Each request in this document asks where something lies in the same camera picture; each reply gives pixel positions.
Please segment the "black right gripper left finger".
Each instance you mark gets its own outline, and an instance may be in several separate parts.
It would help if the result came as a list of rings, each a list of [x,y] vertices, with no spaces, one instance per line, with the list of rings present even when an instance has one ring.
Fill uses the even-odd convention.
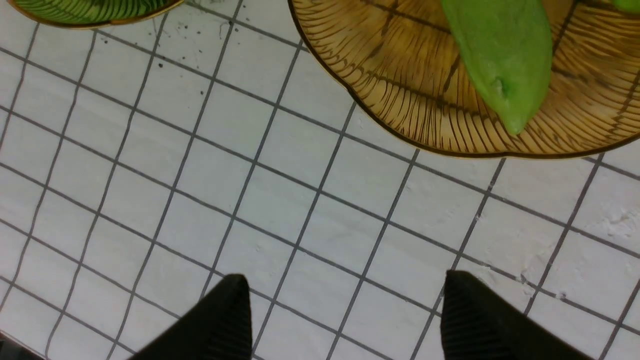
[[[251,360],[252,354],[249,283],[232,273],[131,359]]]

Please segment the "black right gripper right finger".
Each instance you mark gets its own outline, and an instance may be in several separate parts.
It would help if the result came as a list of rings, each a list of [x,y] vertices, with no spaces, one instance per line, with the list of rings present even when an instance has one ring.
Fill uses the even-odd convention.
[[[446,271],[439,325],[446,360],[589,360],[468,271]]]

